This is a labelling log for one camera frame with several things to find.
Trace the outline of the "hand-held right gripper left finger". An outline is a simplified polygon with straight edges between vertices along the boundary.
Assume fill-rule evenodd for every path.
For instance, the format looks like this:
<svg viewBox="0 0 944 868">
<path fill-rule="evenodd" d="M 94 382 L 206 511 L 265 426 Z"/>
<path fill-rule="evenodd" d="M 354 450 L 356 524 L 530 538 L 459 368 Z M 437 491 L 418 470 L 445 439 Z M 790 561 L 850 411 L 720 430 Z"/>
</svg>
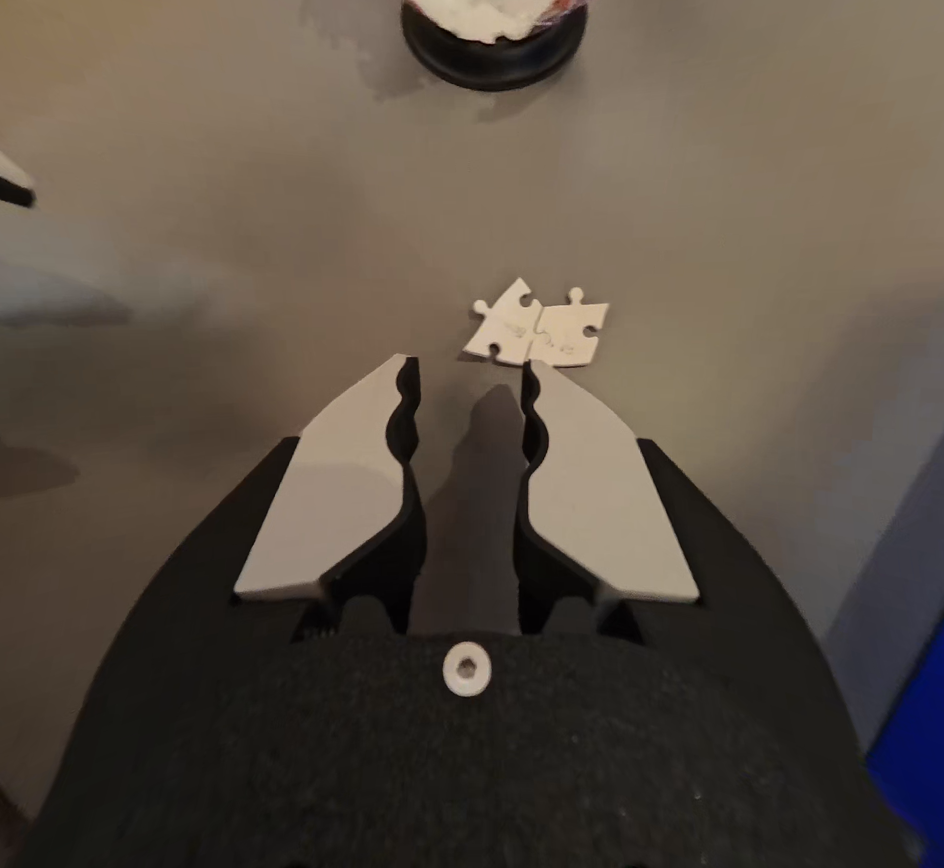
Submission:
<svg viewBox="0 0 944 868">
<path fill-rule="evenodd" d="M 348 602 L 370 597 L 407 632 L 428 546 L 412 469 L 420 402 L 418 358 L 396 354 L 306 425 L 236 598 L 315 602 L 338 625 Z"/>
</svg>

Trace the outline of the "blue plastic bin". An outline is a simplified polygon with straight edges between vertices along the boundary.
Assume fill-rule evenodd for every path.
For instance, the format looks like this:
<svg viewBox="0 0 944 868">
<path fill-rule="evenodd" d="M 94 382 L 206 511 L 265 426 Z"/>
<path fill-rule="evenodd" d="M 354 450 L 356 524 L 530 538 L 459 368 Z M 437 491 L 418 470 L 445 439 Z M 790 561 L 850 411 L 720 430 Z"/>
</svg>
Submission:
<svg viewBox="0 0 944 868">
<path fill-rule="evenodd" d="M 867 768 L 921 846 L 918 865 L 943 865 L 943 623 L 922 650 Z"/>
</svg>

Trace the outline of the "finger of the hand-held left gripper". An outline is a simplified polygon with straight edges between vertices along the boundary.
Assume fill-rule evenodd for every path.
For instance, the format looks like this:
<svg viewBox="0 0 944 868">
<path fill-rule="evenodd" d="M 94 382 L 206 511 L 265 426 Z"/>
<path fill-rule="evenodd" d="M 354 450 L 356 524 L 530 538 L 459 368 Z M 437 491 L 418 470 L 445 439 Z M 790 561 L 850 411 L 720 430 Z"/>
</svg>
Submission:
<svg viewBox="0 0 944 868">
<path fill-rule="evenodd" d="M 1 202 L 24 209 L 35 206 L 37 195 L 31 177 L 4 152 L 0 153 Z"/>
</svg>

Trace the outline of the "joined white puzzle pieces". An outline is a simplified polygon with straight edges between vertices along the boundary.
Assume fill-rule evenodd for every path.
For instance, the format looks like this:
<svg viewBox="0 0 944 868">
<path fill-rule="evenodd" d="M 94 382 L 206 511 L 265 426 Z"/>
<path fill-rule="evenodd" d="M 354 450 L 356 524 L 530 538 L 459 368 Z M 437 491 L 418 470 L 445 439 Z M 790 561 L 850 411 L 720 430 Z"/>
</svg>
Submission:
<svg viewBox="0 0 944 868">
<path fill-rule="evenodd" d="M 588 303 L 573 287 L 564 304 L 543 305 L 523 279 L 516 279 L 492 304 L 476 300 L 472 312 L 478 329 L 462 354 L 493 360 L 502 366 L 540 361 L 556 368 L 583 367 L 596 355 L 596 333 L 604 327 L 610 306 Z"/>
</svg>

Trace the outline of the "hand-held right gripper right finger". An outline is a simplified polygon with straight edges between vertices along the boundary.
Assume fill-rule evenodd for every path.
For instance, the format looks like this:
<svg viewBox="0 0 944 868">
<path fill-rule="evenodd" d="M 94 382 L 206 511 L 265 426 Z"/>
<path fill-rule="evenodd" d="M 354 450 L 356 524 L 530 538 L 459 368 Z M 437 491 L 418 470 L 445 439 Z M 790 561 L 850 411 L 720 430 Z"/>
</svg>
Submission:
<svg viewBox="0 0 944 868">
<path fill-rule="evenodd" d="M 521 632 L 544 631 L 563 600 L 583 602 L 591 616 L 610 602 L 698 603 L 700 588 L 631 427 L 540 360 L 523 369 L 520 403 Z"/>
</svg>

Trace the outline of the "round black ball stand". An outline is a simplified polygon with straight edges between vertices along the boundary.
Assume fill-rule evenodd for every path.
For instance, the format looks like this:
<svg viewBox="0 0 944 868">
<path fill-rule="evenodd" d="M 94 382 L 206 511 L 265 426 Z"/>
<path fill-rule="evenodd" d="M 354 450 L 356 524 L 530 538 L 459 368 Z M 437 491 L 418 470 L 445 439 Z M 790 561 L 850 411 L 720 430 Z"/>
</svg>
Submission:
<svg viewBox="0 0 944 868">
<path fill-rule="evenodd" d="M 513 92 L 566 68 L 584 39 L 588 6 L 580 6 L 521 40 L 481 43 L 442 29 L 409 2 L 400 8 L 404 41 L 435 78 L 480 93 Z"/>
</svg>

